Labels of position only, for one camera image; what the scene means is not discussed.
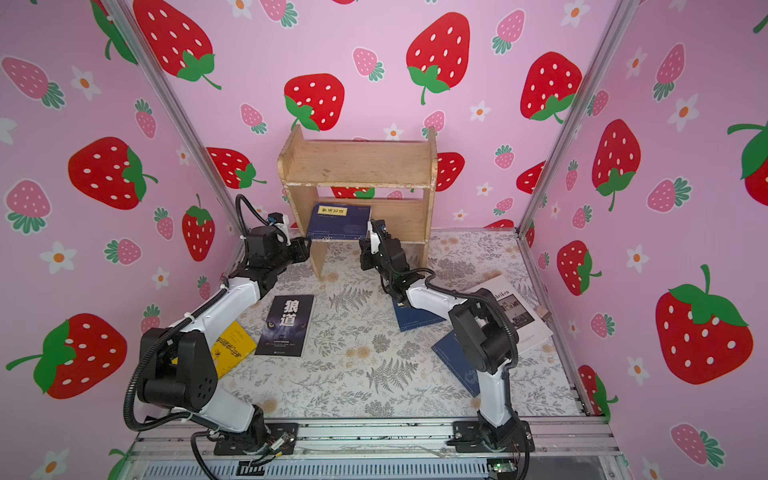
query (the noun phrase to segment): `pink wallpaper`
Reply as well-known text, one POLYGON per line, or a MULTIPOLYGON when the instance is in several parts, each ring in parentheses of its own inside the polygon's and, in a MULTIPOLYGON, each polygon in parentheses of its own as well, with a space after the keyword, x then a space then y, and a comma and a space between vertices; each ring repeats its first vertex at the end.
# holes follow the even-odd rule
MULTIPOLYGON (((135 0, 134 13, 202 141, 240 161, 213 157, 232 195, 285 210, 276 159, 292 124, 312 139, 361 141, 423 140, 434 126, 439 158, 460 166, 439 169, 434 227, 519 222, 614 7, 168 3, 135 0)), ((420 194, 360 187, 321 194, 420 194)))
POLYGON ((13 2, 2 17, 5 478, 108 478, 135 436, 121 407, 142 330, 202 303, 198 280, 215 289, 237 245, 109 34, 87 1, 13 2), (198 194, 203 226, 186 214, 198 194), (186 233, 203 238, 194 251, 186 233))
POLYGON ((535 218, 565 341, 635 478, 765 476, 766 13, 643 3, 535 218))

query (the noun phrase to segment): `table surface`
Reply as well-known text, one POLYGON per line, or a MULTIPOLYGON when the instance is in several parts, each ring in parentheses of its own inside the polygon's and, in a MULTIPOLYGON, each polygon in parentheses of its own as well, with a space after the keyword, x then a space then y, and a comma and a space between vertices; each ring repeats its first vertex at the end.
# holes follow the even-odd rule
MULTIPOLYGON (((538 304, 510 232, 434 233, 428 260, 437 285, 463 290, 504 274, 531 305, 538 304)), ((320 280, 309 262, 280 275, 275 288, 238 319, 256 341, 274 296, 288 294, 315 296, 302 357, 248 356, 220 387, 261 406, 269 418, 476 415, 481 399, 472 398, 432 351, 451 323, 401 333, 379 275, 359 268, 357 245, 331 244, 320 280)), ((551 339, 522 353, 511 372, 512 405, 521 416, 580 414, 551 339)))

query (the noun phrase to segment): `red strawberry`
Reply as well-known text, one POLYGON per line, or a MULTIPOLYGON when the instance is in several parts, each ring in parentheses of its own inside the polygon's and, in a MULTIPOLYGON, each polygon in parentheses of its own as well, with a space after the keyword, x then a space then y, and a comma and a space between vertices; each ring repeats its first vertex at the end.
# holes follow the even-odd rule
POLYGON ((107 243, 104 257, 112 263, 120 262, 120 265, 131 265, 141 258, 141 248, 129 238, 124 238, 118 243, 112 240, 107 243))
POLYGON ((497 217, 499 215, 504 215, 509 211, 509 209, 512 208, 512 204, 515 202, 515 199, 511 197, 507 197, 504 200, 501 200, 496 204, 496 208, 493 209, 493 214, 497 217))
POLYGON ((163 0, 134 0, 134 15, 160 66, 174 77, 200 77, 214 71, 214 47, 200 26, 163 0))
POLYGON ((24 235, 37 233, 46 226, 44 217, 51 214, 51 202, 42 187, 32 180, 20 180, 5 195, 10 212, 5 217, 13 230, 24 235))
POLYGON ((571 160, 571 163, 568 165, 568 173, 565 174, 565 189, 569 192, 573 190, 574 185, 576 185, 576 179, 578 178, 577 169, 578 162, 576 160, 571 160))
POLYGON ((739 130, 760 130, 741 154, 741 177, 746 192, 763 205, 768 205, 768 123, 766 126, 737 124, 728 127, 728 134, 739 130))
POLYGON ((581 85, 581 70, 566 57, 553 51, 533 62, 520 98, 520 112, 532 120, 554 119, 563 123, 558 113, 571 106, 581 85))
POLYGON ((515 222, 512 220, 507 220, 506 218, 502 218, 501 220, 496 220, 494 223, 491 223, 490 225, 486 225, 484 228, 514 228, 515 222))
POLYGON ((253 182, 265 184, 266 180, 256 180, 256 168, 250 163, 248 157, 239 151, 228 148, 206 147, 208 154, 213 159, 216 169, 229 188, 248 188, 253 182))
POLYGON ((154 303, 147 307, 141 319, 141 334, 144 335, 149 329, 160 328, 160 307, 154 303))
POLYGON ((674 81, 683 73, 683 68, 685 68, 685 47, 678 43, 672 47, 659 65, 659 71, 656 72, 657 83, 654 85, 656 101, 662 101, 674 90, 674 81))
POLYGON ((512 166, 512 162, 515 161, 515 154, 512 153, 512 147, 509 145, 502 145, 496 149, 496 159, 493 160, 502 170, 506 170, 512 166))
POLYGON ((208 300, 210 298, 210 282, 205 275, 197 279, 197 289, 201 299, 208 300))
POLYGON ((619 401, 617 396, 608 400, 607 392, 605 391, 605 385, 600 377, 589 365, 582 365, 578 367, 579 377, 581 383, 584 384, 584 388, 587 390, 587 396, 589 397, 589 403, 593 405, 595 415, 605 415, 606 421, 611 421, 611 409, 609 403, 616 403, 619 401))
POLYGON ((300 121, 304 128, 326 131, 339 121, 344 105, 344 85, 331 74, 291 78, 284 94, 288 112, 296 117, 293 125, 300 121))
POLYGON ((202 262, 208 255, 210 245, 214 242, 216 225, 214 219, 200 203, 200 195, 197 197, 197 205, 193 205, 181 219, 181 233, 187 242, 192 260, 202 262))
POLYGON ((464 78, 469 63, 469 21, 456 12, 446 13, 415 38, 406 53, 411 80, 438 94, 464 78))
POLYGON ((370 81, 379 81, 384 78, 384 65, 378 61, 376 54, 366 48, 355 48, 352 52, 352 60, 355 61, 357 73, 368 77, 370 81))
POLYGON ((79 313, 57 326, 43 340, 41 355, 10 362, 5 369, 32 359, 35 383, 54 399, 80 395, 114 373, 125 361, 125 338, 103 319, 79 313))
POLYGON ((680 208, 690 199, 691 190, 693 187, 686 178, 678 177, 674 182, 669 178, 664 179, 648 195, 648 208, 663 214, 672 210, 672 207, 680 208))
POLYGON ((714 468, 725 465, 725 452, 718 446, 719 442, 704 430, 699 432, 692 425, 680 423, 670 429, 670 437, 685 455, 699 465, 706 465, 707 461, 714 468))
POLYGON ((538 255, 538 267, 545 270, 549 266, 549 253, 542 252, 538 255))
POLYGON ((442 192, 456 181, 464 170, 464 157, 456 152, 437 154, 437 187, 435 191, 442 192))
POLYGON ((640 143, 623 120, 614 120, 603 131, 592 164, 592 184, 600 195, 611 198, 613 211, 616 192, 629 186, 640 166, 640 143))
POLYGON ((16 88, 32 100, 39 100, 46 107, 57 110, 66 105, 58 84, 49 82, 48 76, 37 65, 5 55, 2 57, 2 69, 16 88))
POLYGON ((589 205, 584 205, 583 207, 576 209, 576 213, 574 214, 573 220, 571 220, 571 224, 580 230, 586 227, 590 220, 592 220, 592 207, 589 205))
POLYGON ((592 273, 592 255, 580 240, 570 242, 558 252, 558 272, 568 291, 579 296, 589 288, 589 277, 602 276, 602 272, 592 273))
POLYGON ((299 14, 293 9, 293 3, 286 0, 260 0, 264 13, 273 22, 280 22, 283 28, 293 28, 299 23, 299 14))
POLYGON ((752 354, 752 334, 739 310, 710 295, 710 268, 705 287, 680 285, 656 305, 661 352, 670 371, 684 382, 700 385, 739 368, 752 354))
POLYGON ((590 326, 592 327, 592 331, 602 339, 613 336, 616 331, 616 323, 614 323, 614 319, 607 313, 604 315, 598 313, 593 316, 590 326))
POLYGON ((373 198, 376 194, 375 188, 362 187, 331 187, 331 191, 336 198, 373 198))
POLYGON ((256 108, 251 107, 248 104, 242 104, 240 106, 240 118, 243 119, 243 123, 250 127, 250 130, 258 135, 266 133, 266 123, 264 123, 264 117, 261 116, 256 108))
POLYGON ((518 190, 522 190, 527 194, 533 194, 533 189, 538 183, 538 178, 541 176, 541 171, 544 170, 544 162, 528 168, 518 177, 518 190))
POLYGON ((442 110, 435 110, 427 118, 424 119, 424 128, 422 128, 422 135, 424 138, 429 138, 429 128, 435 128, 435 138, 437 138, 437 132, 442 130, 445 126, 445 112, 442 110))
POLYGON ((496 27, 496 35, 493 38, 493 50, 496 55, 503 55, 507 50, 511 50, 512 44, 523 35, 523 26, 525 25, 525 11, 517 9, 504 17, 496 27))
POLYGON ((600 90, 596 95, 592 95, 587 105, 587 115, 597 117, 606 105, 608 105, 608 92, 600 90))
POLYGON ((168 216, 168 210, 158 207, 154 211, 154 221, 157 223, 157 232, 165 240, 170 240, 174 237, 174 219, 168 216))
POLYGON ((147 193, 144 177, 157 183, 157 178, 142 170, 139 157, 115 137, 100 138, 69 159, 74 187, 119 210, 130 210, 141 202, 147 193))
POLYGON ((144 132, 147 138, 154 138, 154 132, 157 130, 157 122, 152 116, 152 109, 149 108, 149 104, 144 101, 143 98, 136 100, 136 123, 139 124, 139 128, 144 132))

